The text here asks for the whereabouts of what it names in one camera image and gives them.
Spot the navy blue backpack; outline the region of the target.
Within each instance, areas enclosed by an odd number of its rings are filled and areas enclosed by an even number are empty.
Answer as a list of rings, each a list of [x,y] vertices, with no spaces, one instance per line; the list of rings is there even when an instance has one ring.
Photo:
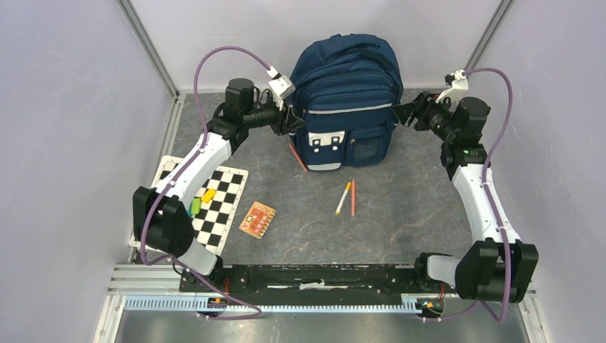
[[[392,111],[404,90],[397,56],[371,34],[337,34],[300,55],[289,100],[303,125],[290,135],[314,172],[380,163],[398,119]]]

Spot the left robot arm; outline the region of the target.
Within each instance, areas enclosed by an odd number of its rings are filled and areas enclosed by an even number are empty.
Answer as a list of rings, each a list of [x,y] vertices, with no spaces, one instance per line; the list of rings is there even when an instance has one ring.
[[[295,119],[287,97],[295,86],[287,76],[276,76],[261,93],[249,79],[232,79],[224,102],[215,110],[207,130],[177,167],[151,188],[133,195],[134,238],[140,248],[159,250],[197,273],[207,291],[224,283],[219,257],[194,236],[188,208],[204,183],[248,138],[250,129],[268,126],[286,134]]]

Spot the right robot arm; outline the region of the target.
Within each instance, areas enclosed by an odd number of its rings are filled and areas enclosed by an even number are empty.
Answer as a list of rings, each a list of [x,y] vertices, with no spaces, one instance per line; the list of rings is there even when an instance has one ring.
[[[412,102],[395,106],[393,112],[402,124],[430,131],[442,140],[440,160],[464,205],[473,243],[461,259],[420,254],[413,283],[423,292],[444,282],[462,299],[519,303],[539,254],[535,245],[525,244],[512,228],[492,182],[488,153],[480,143],[491,108],[467,96],[451,111],[437,97],[422,92]]]

